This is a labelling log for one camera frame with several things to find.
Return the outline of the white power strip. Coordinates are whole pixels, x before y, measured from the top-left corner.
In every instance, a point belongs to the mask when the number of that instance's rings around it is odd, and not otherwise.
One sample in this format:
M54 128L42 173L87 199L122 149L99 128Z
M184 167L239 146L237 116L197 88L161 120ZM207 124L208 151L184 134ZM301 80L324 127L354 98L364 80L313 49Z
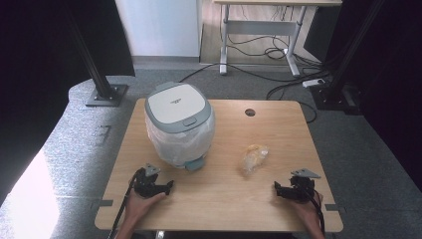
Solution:
M304 88L314 87L314 86L321 86L324 85L326 81L324 79L313 79L302 82L302 85Z

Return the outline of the black box under desk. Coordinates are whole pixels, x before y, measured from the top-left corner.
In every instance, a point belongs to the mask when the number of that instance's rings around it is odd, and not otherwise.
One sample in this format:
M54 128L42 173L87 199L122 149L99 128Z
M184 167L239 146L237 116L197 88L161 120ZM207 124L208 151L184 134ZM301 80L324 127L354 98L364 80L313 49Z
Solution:
M304 48L321 62L326 59L336 15L336 8L317 7L305 40Z

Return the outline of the white frame desk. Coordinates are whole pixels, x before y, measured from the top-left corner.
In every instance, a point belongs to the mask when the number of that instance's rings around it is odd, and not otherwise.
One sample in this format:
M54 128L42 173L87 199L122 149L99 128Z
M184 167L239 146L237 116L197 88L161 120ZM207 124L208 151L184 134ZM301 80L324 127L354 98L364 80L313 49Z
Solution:
M291 42L287 49L284 49L286 61L294 77L300 75L297 63L294 58L294 50L299 33L303 26L305 14L309 7L337 7L342 0L212 0L213 3L222 7L222 47L220 49L219 72L227 74L228 59L228 35L272 35L288 36ZM300 7L299 17L296 21L241 21L230 19L230 7L233 5L247 6L288 6Z

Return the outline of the person's left hand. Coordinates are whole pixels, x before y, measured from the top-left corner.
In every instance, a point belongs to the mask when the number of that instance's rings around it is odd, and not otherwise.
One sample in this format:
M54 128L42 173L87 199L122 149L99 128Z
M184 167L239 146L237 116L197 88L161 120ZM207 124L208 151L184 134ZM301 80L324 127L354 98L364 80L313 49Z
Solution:
M146 215L149 208L158 201L164 199L165 196L165 193L159 193L150 198L143 198L135 192L131 192L126 201L125 215L122 225L127 228L134 229L141 218Z

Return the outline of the clear plastic trash bag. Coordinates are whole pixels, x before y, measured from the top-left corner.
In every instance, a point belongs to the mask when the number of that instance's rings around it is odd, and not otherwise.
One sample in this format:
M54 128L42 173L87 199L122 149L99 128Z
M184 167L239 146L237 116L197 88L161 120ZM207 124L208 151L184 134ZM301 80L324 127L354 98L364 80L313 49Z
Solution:
M215 114L201 125L178 133L168 133L156 127L149 117L145 117L147 135L158 156L176 168L189 171L205 165L215 132Z

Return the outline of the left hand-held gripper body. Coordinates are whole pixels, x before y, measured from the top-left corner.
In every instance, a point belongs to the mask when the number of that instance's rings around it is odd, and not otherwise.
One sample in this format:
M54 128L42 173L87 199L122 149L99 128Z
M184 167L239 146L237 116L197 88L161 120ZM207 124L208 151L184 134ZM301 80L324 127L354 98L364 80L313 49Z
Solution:
M159 193L159 189L155 184L160 169L148 163L135 173L134 191L144 198L152 197Z

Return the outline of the black metal stand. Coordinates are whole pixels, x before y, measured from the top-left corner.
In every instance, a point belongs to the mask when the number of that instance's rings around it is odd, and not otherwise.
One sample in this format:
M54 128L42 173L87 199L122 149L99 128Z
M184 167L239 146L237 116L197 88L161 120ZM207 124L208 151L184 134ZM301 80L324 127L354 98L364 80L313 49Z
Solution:
M385 0L373 0L371 3L366 16L347 45L342 61L332 75L332 82L327 87L311 87L311 93L318 110L342 111L352 115L359 114L359 107L355 103L350 104L343 93L343 88L346 85L346 70L384 3Z
M83 62L95 84L95 89L91 93L90 97L86 101L86 106L90 108L94 107L111 107L117 108L128 88L128 85L122 84L111 84L107 79L106 75L103 74L97 67L88 46L86 45L83 35L80 32L77 21L75 20L72 11L70 10L67 1L61 0L69 29L73 37L73 41L76 48L81 55Z

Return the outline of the person's right hand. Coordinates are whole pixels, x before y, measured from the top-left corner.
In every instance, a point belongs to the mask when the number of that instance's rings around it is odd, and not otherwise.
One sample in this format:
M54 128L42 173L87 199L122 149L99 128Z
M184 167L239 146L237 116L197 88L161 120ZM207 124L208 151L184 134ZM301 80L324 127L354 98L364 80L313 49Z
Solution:
M310 201L307 203L291 201L290 205L294 208L295 213L310 234L321 233L317 208Z

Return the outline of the clear plastic wrapper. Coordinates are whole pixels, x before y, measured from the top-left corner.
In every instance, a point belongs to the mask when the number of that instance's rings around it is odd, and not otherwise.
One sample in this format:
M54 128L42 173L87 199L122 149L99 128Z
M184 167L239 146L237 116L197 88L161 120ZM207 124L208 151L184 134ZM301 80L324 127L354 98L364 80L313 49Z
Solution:
M246 148L241 162L241 168L245 175L252 174L261 166L269 154L269 148L263 144L251 144Z

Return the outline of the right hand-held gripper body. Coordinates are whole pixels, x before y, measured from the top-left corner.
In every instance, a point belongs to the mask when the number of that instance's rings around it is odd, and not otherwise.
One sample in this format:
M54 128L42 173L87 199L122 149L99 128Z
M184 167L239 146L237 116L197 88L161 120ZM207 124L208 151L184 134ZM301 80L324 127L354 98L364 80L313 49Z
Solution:
M300 202L311 201L315 196L315 179L319 175L307 168L292 171L291 187L296 192L296 200Z

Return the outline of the black curtain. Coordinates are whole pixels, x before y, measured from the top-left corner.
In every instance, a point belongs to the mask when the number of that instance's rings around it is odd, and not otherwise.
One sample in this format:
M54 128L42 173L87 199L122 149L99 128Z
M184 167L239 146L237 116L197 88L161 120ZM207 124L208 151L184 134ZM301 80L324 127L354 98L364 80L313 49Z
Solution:
M342 0L334 71L373 0ZM346 70L360 110L422 191L422 0L385 0Z
M134 74L116 0L0 0L0 206L91 77L74 29L100 73Z

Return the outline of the white and grey trash can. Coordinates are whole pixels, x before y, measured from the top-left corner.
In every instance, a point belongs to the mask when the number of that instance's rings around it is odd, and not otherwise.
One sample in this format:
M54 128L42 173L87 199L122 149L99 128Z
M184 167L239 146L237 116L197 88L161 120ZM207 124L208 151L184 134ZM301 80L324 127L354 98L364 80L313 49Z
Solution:
M157 86L146 98L144 111L160 130L178 133L201 125L214 110L194 86L169 82Z

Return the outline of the white panel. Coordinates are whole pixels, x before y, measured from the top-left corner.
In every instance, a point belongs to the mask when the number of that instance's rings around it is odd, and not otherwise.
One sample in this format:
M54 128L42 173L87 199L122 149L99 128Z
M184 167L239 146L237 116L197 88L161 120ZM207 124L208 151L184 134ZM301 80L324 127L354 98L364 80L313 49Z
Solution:
M133 57L200 56L202 0L115 0Z

